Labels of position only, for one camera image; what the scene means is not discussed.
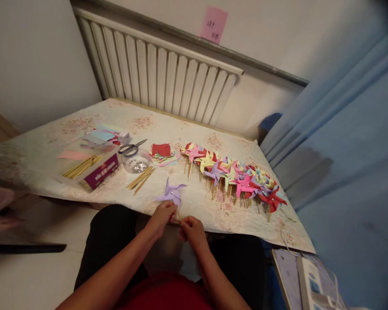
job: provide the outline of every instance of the human hand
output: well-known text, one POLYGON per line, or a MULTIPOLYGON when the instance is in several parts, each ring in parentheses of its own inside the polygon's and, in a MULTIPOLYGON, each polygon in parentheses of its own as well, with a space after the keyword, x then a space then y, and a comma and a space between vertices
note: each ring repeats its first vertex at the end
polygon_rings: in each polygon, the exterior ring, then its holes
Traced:
POLYGON ((197 255, 210 250, 203 223, 200 220, 188 216, 182 219, 180 225, 180 239, 184 242, 188 240, 197 255))
POLYGON ((177 208, 178 206, 173 201, 164 201, 155 209, 145 229, 153 234, 155 238, 160 238, 164 233, 165 225, 174 219, 177 208))

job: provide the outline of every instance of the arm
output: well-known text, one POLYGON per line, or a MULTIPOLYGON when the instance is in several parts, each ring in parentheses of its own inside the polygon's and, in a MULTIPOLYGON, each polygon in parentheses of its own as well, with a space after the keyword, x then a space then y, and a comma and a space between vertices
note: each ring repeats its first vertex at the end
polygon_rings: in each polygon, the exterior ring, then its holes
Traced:
POLYGON ((57 310, 113 309, 152 245, 162 236, 165 225, 172 221, 176 210, 177 205, 172 201, 160 204, 145 228, 57 310))
POLYGON ((189 241, 200 265, 206 288, 217 309, 250 309, 239 292, 221 271, 210 251, 201 221, 188 216, 181 222, 181 239, 189 241))

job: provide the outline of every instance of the white wall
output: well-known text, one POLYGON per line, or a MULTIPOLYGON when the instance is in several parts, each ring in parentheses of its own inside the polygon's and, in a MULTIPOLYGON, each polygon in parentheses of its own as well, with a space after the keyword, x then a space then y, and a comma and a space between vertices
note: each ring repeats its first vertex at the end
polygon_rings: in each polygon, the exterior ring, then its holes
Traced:
POLYGON ((0 113, 23 132, 99 101, 69 1, 0 1, 0 113))
MULTIPOLYGON (((366 18, 370 7, 369 0, 109 1, 195 35, 200 35, 207 6, 216 6, 228 12, 222 46, 308 80, 333 55, 347 30, 366 18)), ((173 42, 244 69, 219 128, 255 138, 259 123, 284 111, 303 89, 184 41, 173 42)))

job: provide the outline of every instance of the red shirt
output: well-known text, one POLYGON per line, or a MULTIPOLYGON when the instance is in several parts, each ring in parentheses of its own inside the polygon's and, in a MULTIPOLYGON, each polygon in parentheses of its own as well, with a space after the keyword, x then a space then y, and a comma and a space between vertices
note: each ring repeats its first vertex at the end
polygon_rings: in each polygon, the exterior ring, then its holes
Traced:
POLYGON ((126 309, 213 309, 207 291, 175 273, 149 277, 127 291, 118 301, 117 310, 126 309))

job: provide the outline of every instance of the knee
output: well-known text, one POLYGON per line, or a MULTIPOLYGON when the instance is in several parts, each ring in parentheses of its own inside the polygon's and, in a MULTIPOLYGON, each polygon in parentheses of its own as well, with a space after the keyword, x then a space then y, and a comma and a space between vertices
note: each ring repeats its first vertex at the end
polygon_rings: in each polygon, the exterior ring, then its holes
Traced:
POLYGON ((97 222, 124 222, 128 220, 136 220, 136 214, 133 210, 123 205, 109 205, 100 210, 92 219, 91 225, 97 222))

